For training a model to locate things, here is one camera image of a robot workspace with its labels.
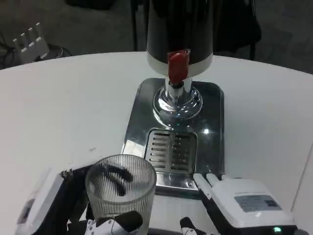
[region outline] green indicator light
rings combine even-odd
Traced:
[[[279,227],[275,227],[274,228],[274,232],[276,232],[276,233],[279,233],[279,232],[281,232],[282,230],[281,230],[281,228],[279,228]]]

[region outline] metal base plate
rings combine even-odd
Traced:
[[[155,167],[157,194],[198,197],[198,189],[192,179],[193,173],[224,173],[224,94],[213,83],[194,81],[192,84],[202,95],[202,109],[197,116],[172,124],[163,123],[153,109],[154,96],[164,86],[164,79],[146,79],[137,90],[122,153],[143,157],[155,166],[162,165]],[[153,154],[156,153],[152,150],[155,145],[153,143],[160,143],[160,140],[153,142],[153,138],[156,138],[155,133],[165,133],[168,138],[179,135],[190,137],[191,142],[195,143],[186,145],[185,140],[180,140],[181,146],[190,152],[193,152],[196,146],[194,154],[181,159],[188,161],[188,165],[183,167],[182,164],[175,165],[175,162],[172,162],[175,140],[165,141],[170,143],[163,148],[165,151],[161,151],[166,155],[163,159],[165,162],[153,162],[155,160]]]

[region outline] gray carpet floor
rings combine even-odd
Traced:
[[[313,73],[313,0],[256,0],[256,12],[262,29],[256,61]],[[0,0],[0,31],[11,46],[37,22],[47,42],[73,55],[133,50],[129,0],[116,0],[109,11],[73,7],[64,0]],[[137,27],[139,50],[145,50],[141,8]],[[247,59],[248,53],[245,47],[221,54]]]

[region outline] black chair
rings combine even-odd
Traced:
[[[245,0],[213,1],[214,52],[236,52],[239,48],[250,46],[249,59],[254,60],[256,43],[261,40],[255,0],[249,0],[248,4]],[[138,51],[136,12],[141,4],[144,7],[145,30],[148,32],[149,0],[131,0],[134,51]]]

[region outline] black chair leg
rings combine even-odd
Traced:
[[[255,43],[250,44],[249,60],[255,59]]]
[[[132,27],[133,27],[134,51],[138,51],[137,25],[136,25],[136,11],[137,11],[136,0],[131,0],[131,11],[132,11],[131,15],[132,15]]]

